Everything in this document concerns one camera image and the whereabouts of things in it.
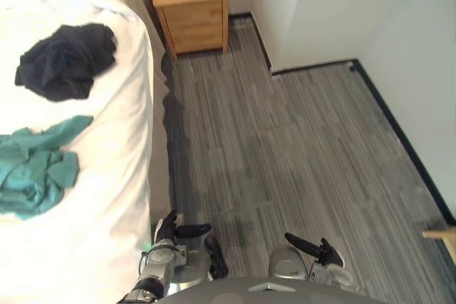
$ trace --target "black robotic finger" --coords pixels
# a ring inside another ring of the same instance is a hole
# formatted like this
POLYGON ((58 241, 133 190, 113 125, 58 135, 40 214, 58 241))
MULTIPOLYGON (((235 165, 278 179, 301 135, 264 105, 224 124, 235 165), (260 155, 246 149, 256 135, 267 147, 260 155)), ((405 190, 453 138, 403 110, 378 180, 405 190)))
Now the black robotic finger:
POLYGON ((213 235, 208 235, 204 240, 204 246, 211 258, 209 272, 211 273, 212 278, 214 280, 226 278, 229 270, 227 263, 225 263, 225 259, 223 258, 222 249, 220 248, 217 238, 213 235))

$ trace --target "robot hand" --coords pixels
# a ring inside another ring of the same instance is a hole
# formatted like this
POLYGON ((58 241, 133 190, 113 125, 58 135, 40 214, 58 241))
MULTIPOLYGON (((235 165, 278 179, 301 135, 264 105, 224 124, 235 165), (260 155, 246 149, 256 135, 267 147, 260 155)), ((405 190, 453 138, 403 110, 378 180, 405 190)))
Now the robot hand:
POLYGON ((152 248, 147 253, 143 252, 145 266, 140 269, 140 277, 135 287, 118 304, 154 303, 163 298, 175 267, 185 264, 175 239, 196 238, 212 229, 210 224, 177 226, 176 219, 176 211, 173 210, 159 221, 152 248))

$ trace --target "nightstand drawer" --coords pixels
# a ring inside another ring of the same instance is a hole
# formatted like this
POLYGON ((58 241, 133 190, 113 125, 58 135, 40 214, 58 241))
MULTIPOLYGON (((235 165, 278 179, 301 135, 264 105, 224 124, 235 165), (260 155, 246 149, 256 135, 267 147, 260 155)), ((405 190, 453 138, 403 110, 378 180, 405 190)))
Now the nightstand drawer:
POLYGON ((187 24, 182 29, 171 30, 171 38, 176 53, 218 48, 222 46, 222 26, 220 24, 187 24))
POLYGON ((222 25, 222 1, 166 6, 163 8, 171 31, 196 25, 222 25))

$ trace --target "white bedsheet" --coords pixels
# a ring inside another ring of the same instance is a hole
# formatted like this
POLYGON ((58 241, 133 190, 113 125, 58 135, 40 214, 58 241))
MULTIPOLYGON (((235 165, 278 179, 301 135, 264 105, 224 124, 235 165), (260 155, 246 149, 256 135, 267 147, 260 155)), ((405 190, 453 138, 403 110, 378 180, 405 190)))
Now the white bedsheet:
POLYGON ((116 303, 137 278, 150 240, 147 171, 152 51, 143 22, 120 0, 0 0, 0 134, 94 121, 65 150, 81 171, 61 203, 27 221, 0 215, 0 303, 116 303), (22 53, 61 24, 109 26, 116 64, 87 100, 52 103, 14 85, 22 53))

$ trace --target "striped carpet floor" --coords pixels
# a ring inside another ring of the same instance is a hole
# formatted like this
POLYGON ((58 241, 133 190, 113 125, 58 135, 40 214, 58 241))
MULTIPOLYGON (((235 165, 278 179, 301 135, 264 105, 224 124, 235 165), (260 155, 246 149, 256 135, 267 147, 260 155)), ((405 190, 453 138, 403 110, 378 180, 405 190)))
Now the striped carpet floor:
POLYGON ((454 303, 455 267, 421 237, 444 221, 359 74, 338 64, 271 77, 250 19, 231 21, 229 49, 179 58, 165 125, 172 203, 214 225, 230 276, 267 275, 290 231, 326 237, 360 293, 454 303))

